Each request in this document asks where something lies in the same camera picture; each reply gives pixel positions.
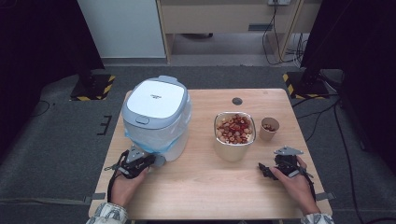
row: yellow black tape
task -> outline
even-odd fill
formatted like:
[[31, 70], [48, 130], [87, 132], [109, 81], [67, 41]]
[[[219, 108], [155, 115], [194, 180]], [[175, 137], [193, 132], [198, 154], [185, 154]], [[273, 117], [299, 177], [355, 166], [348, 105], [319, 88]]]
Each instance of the yellow black tape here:
[[113, 85], [114, 79], [116, 76], [110, 76], [108, 79], [108, 82], [103, 90], [103, 93], [101, 95], [97, 96], [77, 96], [74, 98], [71, 98], [72, 101], [90, 101], [90, 100], [105, 100], [108, 93], [110, 92], [111, 86]]
[[320, 96], [318, 94], [296, 94], [294, 92], [293, 86], [291, 85], [288, 74], [283, 74], [283, 80], [286, 83], [286, 87], [288, 87], [288, 91], [291, 99], [308, 99], [308, 98], [326, 99], [325, 97]]

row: sleeve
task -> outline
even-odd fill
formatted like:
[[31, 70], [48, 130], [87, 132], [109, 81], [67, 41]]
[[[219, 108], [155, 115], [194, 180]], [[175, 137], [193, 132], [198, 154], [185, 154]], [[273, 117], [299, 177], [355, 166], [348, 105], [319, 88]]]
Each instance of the sleeve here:
[[101, 203], [86, 224], [124, 224], [127, 219], [125, 208], [114, 203]]
[[332, 217], [327, 214], [315, 213], [301, 218], [302, 224], [334, 224]]

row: human hand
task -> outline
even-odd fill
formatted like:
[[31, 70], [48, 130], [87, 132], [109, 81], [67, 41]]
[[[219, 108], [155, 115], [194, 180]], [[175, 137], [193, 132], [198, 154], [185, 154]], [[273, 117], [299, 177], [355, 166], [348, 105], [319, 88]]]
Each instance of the human hand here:
[[114, 180], [113, 188], [111, 189], [111, 203], [125, 208], [132, 200], [134, 192], [143, 182], [148, 171], [149, 168], [144, 169], [139, 176], [133, 179], [127, 179], [125, 176], [119, 175]]
[[[297, 162], [301, 167], [306, 169], [306, 163], [297, 156]], [[314, 198], [311, 194], [308, 181], [303, 175], [296, 175], [292, 178], [284, 175], [280, 170], [275, 167], [270, 167], [271, 172], [283, 184], [290, 197], [299, 204], [303, 215], [320, 213]]]

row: wall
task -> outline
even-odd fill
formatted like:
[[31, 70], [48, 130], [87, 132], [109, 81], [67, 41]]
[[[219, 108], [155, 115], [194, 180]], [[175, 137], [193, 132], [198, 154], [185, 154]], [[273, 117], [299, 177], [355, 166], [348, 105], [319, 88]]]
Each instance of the wall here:
[[78, 0], [101, 58], [165, 58], [155, 0]]

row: black panel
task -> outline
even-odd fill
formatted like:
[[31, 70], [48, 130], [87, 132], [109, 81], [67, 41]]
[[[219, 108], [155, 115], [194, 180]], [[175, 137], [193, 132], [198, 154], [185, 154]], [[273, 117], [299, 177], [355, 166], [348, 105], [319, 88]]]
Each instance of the black panel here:
[[[78, 52], [66, 54], [65, 43]], [[29, 119], [41, 89], [77, 74], [73, 56], [87, 68], [103, 68], [76, 0], [0, 1], [0, 159]]]
[[396, 1], [323, 0], [302, 65], [346, 73], [341, 94], [362, 148], [396, 174]]

